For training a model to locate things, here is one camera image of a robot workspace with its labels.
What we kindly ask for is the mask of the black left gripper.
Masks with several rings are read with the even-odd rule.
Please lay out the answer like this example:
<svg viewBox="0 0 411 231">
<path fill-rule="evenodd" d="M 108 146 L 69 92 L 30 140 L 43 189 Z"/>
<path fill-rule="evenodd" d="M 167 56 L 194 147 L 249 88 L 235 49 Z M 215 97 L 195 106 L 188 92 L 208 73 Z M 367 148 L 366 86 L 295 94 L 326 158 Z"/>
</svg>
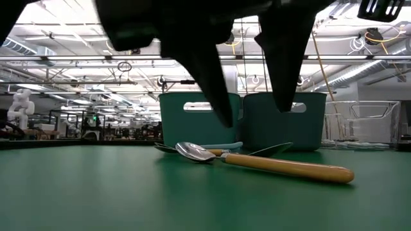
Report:
<svg viewBox="0 0 411 231">
<path fill-rule="evenodd" d="M 161 56 L 189 72 L 220 122 L 233 127 L 232 109 L 216 44 L 226 42 L 236 19 L 282 12 L 317 13 L 333 0 L 94 0 L 114 49 L 125 51 L 161 41 Z M 195 41 L 189 47 L 188 41 Z"/>
</svg>

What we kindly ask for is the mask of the white round column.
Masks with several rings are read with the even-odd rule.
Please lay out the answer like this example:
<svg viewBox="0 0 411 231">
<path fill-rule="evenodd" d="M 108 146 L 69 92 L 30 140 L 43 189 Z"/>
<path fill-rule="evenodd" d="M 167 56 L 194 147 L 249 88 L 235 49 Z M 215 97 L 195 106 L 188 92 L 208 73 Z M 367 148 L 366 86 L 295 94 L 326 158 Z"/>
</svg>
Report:
<svg viewBox="0 0 411 231">
<path fill-rule="evenodd" d="M 227 91 L 230 93 L 237 93 L 238 90 L 238 71 L 236 66 L 224 65 L 222 67 L 225 77 L 225 84 Z"/>
</svg>

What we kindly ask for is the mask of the teal plastic bin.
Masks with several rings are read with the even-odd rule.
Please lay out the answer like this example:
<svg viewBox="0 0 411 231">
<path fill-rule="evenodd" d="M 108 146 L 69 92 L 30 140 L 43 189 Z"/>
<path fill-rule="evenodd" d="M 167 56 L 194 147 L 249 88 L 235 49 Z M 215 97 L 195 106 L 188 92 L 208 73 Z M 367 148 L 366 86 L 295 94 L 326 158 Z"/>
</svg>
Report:
<svg viewBox="0 0 411 231">
<path fill-rule="evenodd" d="M 233 127 L 227 128 L 211 110 L 184 110 L 186 103 L 207 103 L 202 92 L 168 92 L 159 96 L 165 145 L 178 142 L 195 144 L 230 144 L 236 140 L 240 96 L 229 94 Z"/>
</svg>

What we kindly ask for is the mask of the dark grey-blue plastic bin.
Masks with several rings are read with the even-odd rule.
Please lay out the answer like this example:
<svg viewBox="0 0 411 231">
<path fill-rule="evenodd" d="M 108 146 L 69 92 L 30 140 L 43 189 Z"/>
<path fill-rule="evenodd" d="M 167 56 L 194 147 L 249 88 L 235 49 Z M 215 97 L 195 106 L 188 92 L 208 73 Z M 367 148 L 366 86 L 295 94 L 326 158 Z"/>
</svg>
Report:
<svg viewBox="0 0 411 231">
<path fill-rule="evenodd" d="M 292 151 L 317 150 L 321 144 L 326 97 L 319 92 L 297 92 L 292 110 L 280 112 L 271 93 L 249 94 L 243 98 L 238 138 L 249 150 L 286 142 L 293 144 Z"/>
</svg>

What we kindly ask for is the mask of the clear plastic bin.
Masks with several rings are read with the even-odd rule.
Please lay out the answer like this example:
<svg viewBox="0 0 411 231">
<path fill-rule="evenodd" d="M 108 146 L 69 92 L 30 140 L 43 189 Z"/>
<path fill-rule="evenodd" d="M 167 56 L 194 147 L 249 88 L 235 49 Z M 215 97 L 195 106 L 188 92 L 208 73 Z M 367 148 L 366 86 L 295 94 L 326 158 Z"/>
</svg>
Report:
<svg viewBox="0 0 411 231">
<path fill-rule="evenodd" d="M 398 142 L 400 102 L 330 101 L 326 103 L 322 139 L 388 144 Z"/>
</svg>

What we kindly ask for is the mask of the grey overhead pipe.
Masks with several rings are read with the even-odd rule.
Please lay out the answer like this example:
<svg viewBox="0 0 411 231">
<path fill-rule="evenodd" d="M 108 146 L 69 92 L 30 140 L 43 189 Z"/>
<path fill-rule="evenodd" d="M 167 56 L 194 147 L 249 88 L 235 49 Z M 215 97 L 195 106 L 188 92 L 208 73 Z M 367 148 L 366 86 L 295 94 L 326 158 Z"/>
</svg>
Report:
<svg viewBox="0 0 411 231">
<path fill-rule="evenodd" d="M 0 81 L 0 85 L 18 85 L 18 84 L 30 84 L 30 85 L 138 85 L 135 81 L 35 81 L 35 82 L 23 82 L 23 81 Z"/>
</svg>

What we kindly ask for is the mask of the white humanoid robot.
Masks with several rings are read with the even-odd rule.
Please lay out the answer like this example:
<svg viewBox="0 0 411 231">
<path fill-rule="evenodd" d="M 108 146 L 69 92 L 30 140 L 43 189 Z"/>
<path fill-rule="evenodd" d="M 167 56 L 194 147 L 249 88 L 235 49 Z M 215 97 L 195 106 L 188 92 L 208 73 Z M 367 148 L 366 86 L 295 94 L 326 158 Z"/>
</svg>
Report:
<svg viewBox="0 0 411 231">
<path fill-rule="evenodd" d="M 28 116 L 35 112 L 35 104 L 30 101 L 31 90 L 19 89 L 13 95 L 12 105 L 7 111 L 7 118 L 12 121 L 16 118 L 19 120 L 19 128 L 26 130 L 28 128 Z"/>
</svg>

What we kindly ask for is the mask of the black metal stand frame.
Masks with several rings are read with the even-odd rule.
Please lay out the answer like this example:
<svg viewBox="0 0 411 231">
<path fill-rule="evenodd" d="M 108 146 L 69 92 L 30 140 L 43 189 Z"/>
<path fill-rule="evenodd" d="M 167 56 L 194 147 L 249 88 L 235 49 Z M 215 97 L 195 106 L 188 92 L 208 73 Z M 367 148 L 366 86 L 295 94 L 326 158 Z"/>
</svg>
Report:
<svg viewBox="0 0 411 231">
<path fill-rule="evenodd" d="M 168 83 L 172 84 L 172 86 L 166 89 L 165 86 Z M 179 83 L 181 85 L 194 85 L 196 84 L 196 81 L 195 80 L 172 80 L 172 81 L 163 80 L 161 83 L 162 93 L 164 94 L 165 92 L 170 90 L 176 83 Z"/>
</svg>

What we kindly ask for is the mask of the silver ventilation duct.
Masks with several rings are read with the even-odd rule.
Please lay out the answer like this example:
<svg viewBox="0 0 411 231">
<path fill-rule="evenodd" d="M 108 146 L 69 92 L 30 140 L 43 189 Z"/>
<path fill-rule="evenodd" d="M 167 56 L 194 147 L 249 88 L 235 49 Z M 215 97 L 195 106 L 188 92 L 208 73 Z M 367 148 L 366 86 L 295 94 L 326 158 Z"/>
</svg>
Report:
<svg viewBox="0 0 411 231">
<path fill-rule="evenodd" d="M 331 75 L 328 78 L 328 85 L 331 88 L 337 88 L 380 72 L 388 68 L 392 61 L 411 60 L 411 37 L 392 45 L 387 51 L 389 52 L 387 55 L 369 55 L 371 59 L 367 58 L 366 62 L 349 66 L 343 71 Z"/>
</svg>

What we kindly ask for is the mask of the long ceiling light rail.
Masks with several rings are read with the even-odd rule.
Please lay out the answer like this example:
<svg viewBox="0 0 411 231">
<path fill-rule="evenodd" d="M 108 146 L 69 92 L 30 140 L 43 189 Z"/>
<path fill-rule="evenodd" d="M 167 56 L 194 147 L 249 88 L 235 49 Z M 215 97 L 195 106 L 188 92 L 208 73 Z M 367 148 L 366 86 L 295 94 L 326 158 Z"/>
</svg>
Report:
<svg viewBox="0 0 411 231">
<path fill-rule="evenodd" d="M 320 55 L 321 60 L 411 60 L 411 55 Z M 262 60 L 262 55 L 220 55 L 220 60 Z M 167 60 L 159 55 L 0 56 L 0 61 Z"/>
</svg>

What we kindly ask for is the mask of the black workstation frame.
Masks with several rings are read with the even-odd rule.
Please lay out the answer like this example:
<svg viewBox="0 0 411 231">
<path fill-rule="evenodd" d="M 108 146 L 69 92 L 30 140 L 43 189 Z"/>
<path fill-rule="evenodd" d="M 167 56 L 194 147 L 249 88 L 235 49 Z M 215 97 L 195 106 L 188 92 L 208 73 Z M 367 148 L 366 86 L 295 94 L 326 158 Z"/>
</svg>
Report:
<svg viewBox="0 0 411 231">
<path fill-rule="evenodd" d="M 97 112 L 51 110 L 49 123 L 55 123 L 59 139 L 100 140 L 105 132 L 106 115 Z"/>
</svg>

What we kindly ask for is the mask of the black aluminium table frame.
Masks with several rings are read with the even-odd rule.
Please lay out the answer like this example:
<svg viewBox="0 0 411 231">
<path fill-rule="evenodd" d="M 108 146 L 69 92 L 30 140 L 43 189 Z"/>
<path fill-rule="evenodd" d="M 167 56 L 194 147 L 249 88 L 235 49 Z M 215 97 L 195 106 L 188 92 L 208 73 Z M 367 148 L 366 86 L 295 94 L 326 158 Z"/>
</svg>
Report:
<svg viewBox="0 0 411 231">
<path fill-rule="evenodd" d="M 45 141 L 0 141 L 0 150 L 48 148 L 58 146 L 154 146 L 154 141 L 88 141 L 88 140 L 45 140 Z"/>
</svg>

